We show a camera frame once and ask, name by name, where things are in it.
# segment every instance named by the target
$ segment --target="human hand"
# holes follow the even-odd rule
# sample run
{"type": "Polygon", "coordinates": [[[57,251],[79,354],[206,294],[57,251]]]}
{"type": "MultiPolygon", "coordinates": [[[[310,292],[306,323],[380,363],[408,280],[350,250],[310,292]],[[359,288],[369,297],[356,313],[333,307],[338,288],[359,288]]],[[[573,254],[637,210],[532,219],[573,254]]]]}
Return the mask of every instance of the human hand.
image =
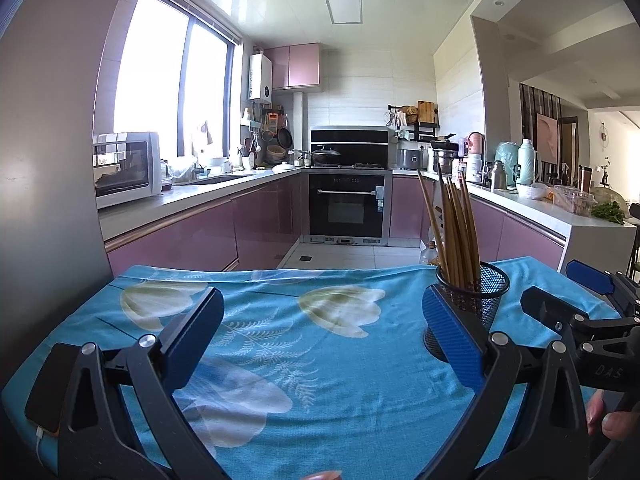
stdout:
{"type": "MultiPolygon", "coordinates": [[[[603,390],[597,390],[587,403],[587,429],[592,435],[598,429],[598,421],[604,412],[603,390]]],[[[633,429],[640,413],[613,412],[602,419],[602,433],[611,440],[624,440],[633,429]]]]}
{"type": "Polygon", "coordinates": [[[342,471],[322,471],[321,473],[305,476],[300,480],[342,480],[341,473],[342,471]]]}

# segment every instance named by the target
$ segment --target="white countertop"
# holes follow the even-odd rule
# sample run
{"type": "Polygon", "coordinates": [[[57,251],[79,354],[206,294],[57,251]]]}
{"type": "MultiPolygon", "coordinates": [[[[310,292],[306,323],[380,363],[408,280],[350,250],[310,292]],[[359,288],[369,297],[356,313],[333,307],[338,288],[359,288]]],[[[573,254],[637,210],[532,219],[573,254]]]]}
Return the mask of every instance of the white countertop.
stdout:
{"type": "MultiPolygon", "coordinates": [[[[399,176],[418,177],[418,172],[415,170],[393,170],[393,174],[399,176]]],[[[438,180],[438,175],[435,173],[423,171],[422,174],[432,180],[438,180]]],[[[468,188],[470,194],[487,200],[487,202],[492,202],[495,205],[508,209],[509,211],[513,211],[514,213],[540,224],[545,228],[564,236],[565,238],[569,237],[573,227],[602,229],[635,228],[635,226],[628,223],[621,226],[600,218],[588,218],[585,216],[574,215],[565,211],[561,207],[553,205],[551,202],[521,198],[517,192],[496,191],[492,193],[490,190],[481,186],[476,186],[475,184],[469,184],[468,188]]]]}
{"type": "Polygon", "coordinates": [[[233,176],[242,175],[243,178],[218,184],[173,186],[159,195],[100,209],[102,239],[110,240],[185,209],[297,173],[300,170],[284,173],[273,173],[271,170],[238,171],[233,176]]]}

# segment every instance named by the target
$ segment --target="charging cable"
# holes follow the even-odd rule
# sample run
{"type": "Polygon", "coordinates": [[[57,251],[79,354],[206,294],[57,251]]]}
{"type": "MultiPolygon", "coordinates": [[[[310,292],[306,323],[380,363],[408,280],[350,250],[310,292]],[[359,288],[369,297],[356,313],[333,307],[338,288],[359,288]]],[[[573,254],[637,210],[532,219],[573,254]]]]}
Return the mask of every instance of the charging cable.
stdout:
{"type": "Polygon", "coordinates": [[[44,430],[41,426],[38,426],[38,429],[36,430],[36,457],[38,457],[38,462],[40,462],[40,465],[44,467],[44,464],[40,459],[40,441],[42,440],[43,434],[44,430]]]}

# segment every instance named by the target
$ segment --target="mesh pen holder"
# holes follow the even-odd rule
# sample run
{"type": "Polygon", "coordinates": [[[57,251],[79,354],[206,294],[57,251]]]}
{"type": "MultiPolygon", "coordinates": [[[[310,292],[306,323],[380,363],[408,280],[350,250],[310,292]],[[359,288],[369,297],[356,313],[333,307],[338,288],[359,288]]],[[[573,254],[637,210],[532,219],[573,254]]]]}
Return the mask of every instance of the mesh pen holder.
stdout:
{"type": "MultiPolygon", "coordinates": [[[[480,292],[472,292],[450,285],[443,277],[440,266],[436,269],[436,278],[449,296],[451,303],[460,310],[473,312],[482,322],[487,333],[498,312],[500,298],[509,290],[509,277],[503,270],[485,262],[480,263],[480,292]]],[[[429,327],[424,331],[424,345],[435,358],[447,363],[447,357],[440,348],[436,337],[429,327]]]]}

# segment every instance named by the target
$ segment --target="stove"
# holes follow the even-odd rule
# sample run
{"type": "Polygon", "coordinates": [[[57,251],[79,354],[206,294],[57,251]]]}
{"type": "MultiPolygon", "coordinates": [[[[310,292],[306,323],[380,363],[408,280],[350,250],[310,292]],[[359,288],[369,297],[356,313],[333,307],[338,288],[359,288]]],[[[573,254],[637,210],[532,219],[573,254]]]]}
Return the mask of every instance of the stove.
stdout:
{"type": "Polygon", "coordinates": [[[387,169],[386,128],[328,126],[311,131],[311,150],[331,148],[340,164],[315,164],[303,172],[306,243],[387,244],[392,171],[387,169]]]}

